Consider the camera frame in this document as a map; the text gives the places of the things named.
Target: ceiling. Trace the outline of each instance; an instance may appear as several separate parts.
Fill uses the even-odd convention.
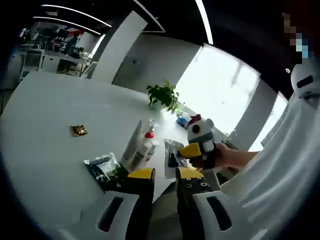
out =
[[[45,0],[42,4],[75,9],[110,25],[134,10],[148,22],[144,34],[166,36],[198,45],[208,43],[204,23],[195,0],[138,1],[137,3],[136,0],[83,2]],[[255,68],[261,73],[261,79],[275,91],[281,91],[285,97],[290,97],[293,92],[290,74],[286,73],[285,69],[292,69],[301,55],[297,55],[294,47],[289,46],[288,36],[284,34],[283,9],[272,1],[202,0],[202,2],[209,20],[213,45]],[[151,13],[152,17],[139,3]],[[48,11],[58,11],[57,16],[49,16],[46,13]],[[40,7],[36,15],[77,23],[101,34],[110,29],[103,23],[67,9]]]

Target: window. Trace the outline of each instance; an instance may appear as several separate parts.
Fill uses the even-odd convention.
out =
[[[257,152],[264,149],[261,142],[262,140],[267,136],[267,134],[271,131],[271,129],[274,127],[274,125],[277,123],[277,121],[280,119],[282,113],[284,112],[286,106],[288,104],[288,100],[279,92],[273,108],[271,110],[271,113],[265,122],[261,132],[259,133],[258,137],[250,147],[250,152]]]
[[[176,90],[179,100],[215,127],[230,134],[250,102],[260,74],[232,55],[204,45],[193,58]]]

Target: potted plant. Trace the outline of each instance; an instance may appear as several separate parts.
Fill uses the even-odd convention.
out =
[[[160,109],[166,108],[167,111],[175,112],[178,107],[179,93],[175,92],[175,86],[170,85],[167,80],[164,80],[165,85],[147,86],[149,106],[159,106]]]

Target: snack package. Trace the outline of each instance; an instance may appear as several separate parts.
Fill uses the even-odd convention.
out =
[[[178,156],[178,149],[184,145],[178,141],[164,139],[164,176],[166,179],[176,178],[176,168],[187,167],[188,162],[185,158]]]
[[[121,187],[123,178],[129,174],[112,152],[96,157],[95,160],[84,160],[84,164],[103,191],[116,191]]]

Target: green leaves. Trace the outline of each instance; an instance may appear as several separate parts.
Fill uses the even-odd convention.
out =
[[[165,85],[159,86],[148,85],[146,90],[148,90],[148,99],[149,99],[149,106],[152,104],[157,103],[158,101],[161,102],[161,105],[165,105],[167,111],[174,112],[178,107],[178,97],[179,93],[174,92],[175,86],[170,85],[168,80],[164,80]]]

